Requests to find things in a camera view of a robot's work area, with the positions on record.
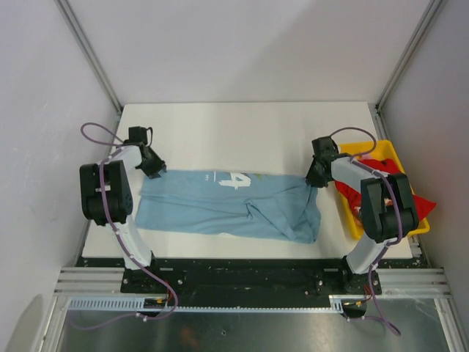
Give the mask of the light blue t shirt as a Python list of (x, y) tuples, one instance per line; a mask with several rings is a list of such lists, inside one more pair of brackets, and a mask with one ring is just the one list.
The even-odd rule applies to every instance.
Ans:
[(140, 229), (314, 243), (317, 189), (297, 175), (169, 170), (143, 182)]

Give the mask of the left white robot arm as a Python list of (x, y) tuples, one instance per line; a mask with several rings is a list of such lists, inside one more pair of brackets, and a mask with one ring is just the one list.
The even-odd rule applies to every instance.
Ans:
[(150, 146), (140, 142), (121, 144), (103, 161), (81, 166), (81, 209), (86, 219), (113, 235), (125, 267), (140, 270), (136, 284), (144, 292), (154, 293), (162, 284), (162, 276), (149, 268), (153, 253), (133, 218), (134, 201), (128, 175), (135, 170), (151, 180), (166, 170), (166, 163)]

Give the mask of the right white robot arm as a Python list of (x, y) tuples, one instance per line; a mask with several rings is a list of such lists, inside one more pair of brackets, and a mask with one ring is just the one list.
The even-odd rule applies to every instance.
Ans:
[(344, 257), (347, 270), (338, 275), (339, 288), (346, 294), (355, 294), (364, 286), (363, 274), (373, 271), (389, 247), (418, 227), (413, 191), (407, 175), (373, 169), (347, 153), (340, 153), (330, 136), (311, 143), (314, 154), (306, 183), (323, 188), (337, 181), (361, 195), (363, 235)]

